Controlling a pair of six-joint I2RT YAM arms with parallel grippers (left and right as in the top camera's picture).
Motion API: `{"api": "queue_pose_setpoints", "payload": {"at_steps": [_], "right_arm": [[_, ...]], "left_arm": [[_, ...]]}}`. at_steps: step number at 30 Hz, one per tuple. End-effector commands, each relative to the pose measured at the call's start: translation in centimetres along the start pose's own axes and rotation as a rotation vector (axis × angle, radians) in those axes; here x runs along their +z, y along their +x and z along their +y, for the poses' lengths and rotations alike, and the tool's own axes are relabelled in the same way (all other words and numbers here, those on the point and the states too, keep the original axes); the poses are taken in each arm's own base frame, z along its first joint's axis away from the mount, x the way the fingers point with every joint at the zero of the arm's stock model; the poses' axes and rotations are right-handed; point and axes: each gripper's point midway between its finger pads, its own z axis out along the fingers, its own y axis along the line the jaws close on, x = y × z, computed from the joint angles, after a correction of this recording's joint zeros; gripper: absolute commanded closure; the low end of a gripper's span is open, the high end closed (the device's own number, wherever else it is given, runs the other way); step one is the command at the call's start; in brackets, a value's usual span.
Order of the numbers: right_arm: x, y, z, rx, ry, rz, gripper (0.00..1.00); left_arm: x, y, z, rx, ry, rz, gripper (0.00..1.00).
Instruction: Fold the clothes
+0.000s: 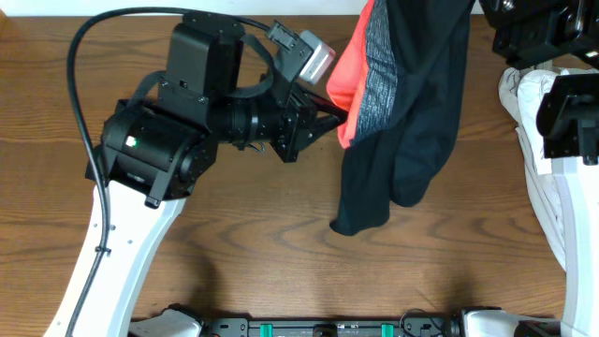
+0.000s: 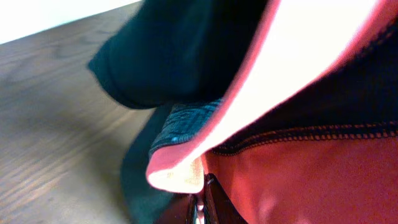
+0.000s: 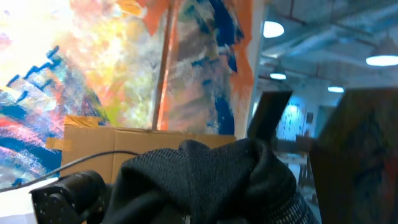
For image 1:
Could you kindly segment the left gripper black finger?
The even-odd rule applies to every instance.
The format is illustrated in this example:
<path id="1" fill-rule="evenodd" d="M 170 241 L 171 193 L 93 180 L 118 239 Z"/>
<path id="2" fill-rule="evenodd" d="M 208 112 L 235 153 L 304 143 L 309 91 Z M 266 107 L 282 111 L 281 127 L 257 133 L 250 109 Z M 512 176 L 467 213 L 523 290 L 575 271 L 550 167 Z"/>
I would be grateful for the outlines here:
<path id="1" fill-rule="evenodd" d="M 312 145 L 329 131 L 336 129 L 346 121 L 345 117 L 328 115 L 318 117 L 309 128 L 309 144 Z"/>
<path id="2" fill-rule="evenodd" d="M 336 106 L 331 101 L 318 94 L 315 94 L 314 92 L 308 91 L 306 95 L 312 100 L 318 111 L 322 111 L 336 117 L 346 117 L 348 115 L 346 110 Z"/>

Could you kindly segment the black pants with red waistband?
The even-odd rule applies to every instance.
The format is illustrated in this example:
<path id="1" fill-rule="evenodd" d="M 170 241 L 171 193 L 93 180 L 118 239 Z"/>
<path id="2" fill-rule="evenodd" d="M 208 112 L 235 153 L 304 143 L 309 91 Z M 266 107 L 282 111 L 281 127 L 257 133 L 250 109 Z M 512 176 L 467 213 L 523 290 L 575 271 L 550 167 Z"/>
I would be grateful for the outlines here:
<path id="1" fill-rule="evenodd" d="M 458 135 L 472 0 L 369 0 L 327 93 L 348 117 L 333 231 L 380 227 L 423 199 Z"/>

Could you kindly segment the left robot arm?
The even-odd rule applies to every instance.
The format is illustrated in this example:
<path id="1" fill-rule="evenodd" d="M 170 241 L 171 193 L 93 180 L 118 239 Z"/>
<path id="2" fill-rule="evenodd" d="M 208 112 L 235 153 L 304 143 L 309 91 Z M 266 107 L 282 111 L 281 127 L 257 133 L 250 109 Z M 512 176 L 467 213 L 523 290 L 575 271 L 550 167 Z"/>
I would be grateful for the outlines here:
<path id="1" fill-rule="evenodd" d="M 202 324 L 175 310 L 134 321 L 132 312 L 153 257 L 218 146 L 262 151 L 294 162 L 346 121 L 312 88 L 334 50 L 309 31 L 264 27 L 270 53 L 246 32 L 251 20 L 182 9 L 167 65 L 118 101 L 93 144 L 81 111 L 74 36 L 66 83 L 95 183 L 90 224 L 50 336 L 198 336 Z"/>

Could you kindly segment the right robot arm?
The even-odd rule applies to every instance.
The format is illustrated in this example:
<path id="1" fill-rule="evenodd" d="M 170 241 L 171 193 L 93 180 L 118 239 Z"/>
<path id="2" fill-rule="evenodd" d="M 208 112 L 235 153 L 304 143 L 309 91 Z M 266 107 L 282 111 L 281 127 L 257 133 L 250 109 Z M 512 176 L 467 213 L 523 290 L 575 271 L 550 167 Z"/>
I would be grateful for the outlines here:
<path id="1" fill-rule="evenodd" d="M 464 336 L 598 333 L 598 0 L 483 0 L 507 62 L 503 105 L 517 121 L 528 194 L 565 270 L 559 319 L 462 310 Z"/>

